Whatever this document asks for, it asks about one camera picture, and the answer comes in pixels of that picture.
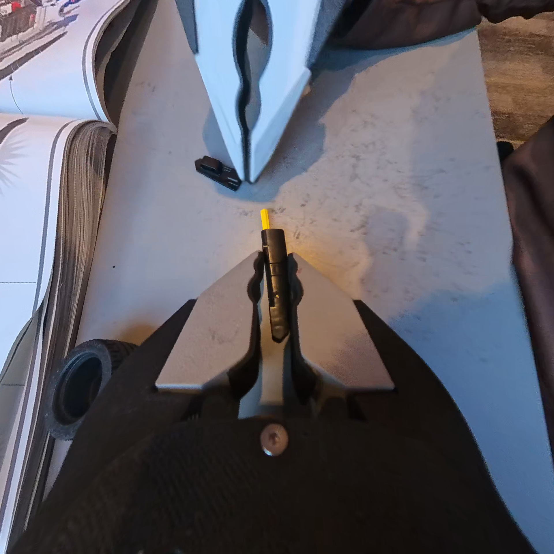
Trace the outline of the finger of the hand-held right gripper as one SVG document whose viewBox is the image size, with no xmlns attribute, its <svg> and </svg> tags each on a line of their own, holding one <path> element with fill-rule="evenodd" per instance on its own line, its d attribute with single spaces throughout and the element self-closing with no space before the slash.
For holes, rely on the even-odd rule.
<svg viewBox="0 0 554 554">
<path fill-rule="evenodd" d="M 244 1 L 195 1 L 195 59 L 235 170 L 245 179 L 243 127 L 239 121 L 242 76 L 236 59 L 237 29 Z"/>
<path fill-rule="evenodd" d="M 255 182 L 273 156 L 311 75 L 308 56 L 321 1 L 262 1 L 271 45 L 259 78 L 260 112 L 250 132 L 249 177 Z"/>
</svg>

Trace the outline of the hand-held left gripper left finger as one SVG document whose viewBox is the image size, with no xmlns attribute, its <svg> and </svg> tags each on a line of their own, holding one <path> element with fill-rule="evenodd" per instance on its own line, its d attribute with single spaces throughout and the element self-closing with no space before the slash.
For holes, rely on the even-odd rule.
<svg viewBox="0 0 554 554">
<path fill-rule="evenodd" d="M 256 251 L 197 298 L 156 380 L 159 391 L 225 387 L 239 400 L 252 389 L 259 374 L 263 273 L 263 254 Z"/>
</svg>

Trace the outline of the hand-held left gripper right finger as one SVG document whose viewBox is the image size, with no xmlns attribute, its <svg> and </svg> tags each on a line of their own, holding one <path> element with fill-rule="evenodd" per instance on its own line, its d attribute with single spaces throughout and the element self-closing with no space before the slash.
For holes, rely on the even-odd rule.
<svg viewBox="0 0 554 554">
<path fill-rule="evenodd" d="M 354 301 L 297 253 L 288 257 L 291 376 L 301 401 L 395 385 Z"/>
</svg>

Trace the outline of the black brick piece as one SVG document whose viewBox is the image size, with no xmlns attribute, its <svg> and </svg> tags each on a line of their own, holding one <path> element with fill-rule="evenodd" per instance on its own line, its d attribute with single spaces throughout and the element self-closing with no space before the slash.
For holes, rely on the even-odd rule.
<svg viewBox="0 0 554 554">
<path fill-rule="evenodd" d="M 272 339 L 283 342 L 289 334 L 290 285 L 287 260 L 265 265 Z"/>
<path fill-rule="evenodd" d="M 220 160 L 210 156 L 203 156 L 197 159 L 194 165 L 196 171 L 201 175 L 233 192 L 239 190 L 242 180 L 239 178 L 237 171 L 223 164 Z"/>
</svg>

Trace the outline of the black rubber tyre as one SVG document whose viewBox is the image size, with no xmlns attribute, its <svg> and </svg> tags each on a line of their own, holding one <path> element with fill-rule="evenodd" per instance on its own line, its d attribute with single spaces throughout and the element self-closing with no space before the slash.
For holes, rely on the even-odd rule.
<svg viewBox="0 0 554 554">
<path fill-rule="evenodd" d="M 49 435 L 72 440 L 95 398 L 137 348 L 134 343 L 93 339 L 71 349 L 51 374 L 46 388 L 45 424 Z"/>
</svg>

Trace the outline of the grey desk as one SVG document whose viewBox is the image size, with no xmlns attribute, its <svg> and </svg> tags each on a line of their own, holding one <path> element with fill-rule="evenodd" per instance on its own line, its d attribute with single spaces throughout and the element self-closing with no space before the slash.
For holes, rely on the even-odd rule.
<svg viewBox="0 0 554 554">
<path fill-rule="evenodd" d="M 362 300 L 435 372 L 539 553 L 553 468 L 475 31 L 413 49 L 322 52 L 256 184 L 229 162 L 174 1 L 159 1 L 122 108 L 77 343 L 142 343 L 260 243 Z"/>
</svg>

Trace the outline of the building instruction booklet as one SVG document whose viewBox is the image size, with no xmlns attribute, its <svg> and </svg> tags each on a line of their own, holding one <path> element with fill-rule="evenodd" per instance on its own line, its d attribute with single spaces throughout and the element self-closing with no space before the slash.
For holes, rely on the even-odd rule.
<svg viewBox="0 0 554 554">
<path fill-rule="evenodd" d="M 1 553 L 41 502 L 117 127 L 157 1 L 1 1 Z"/>
</svg>

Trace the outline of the person's brown clothing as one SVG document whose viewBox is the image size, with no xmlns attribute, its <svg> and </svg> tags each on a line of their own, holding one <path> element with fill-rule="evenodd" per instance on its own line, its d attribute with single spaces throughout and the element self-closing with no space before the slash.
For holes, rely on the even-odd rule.
<svg viewBox="0 0 554 554">
<path fill-rule="evenodd" d="M 538 381 L 553 433 L 553 118 L 501 164 Z"/>
</svg>

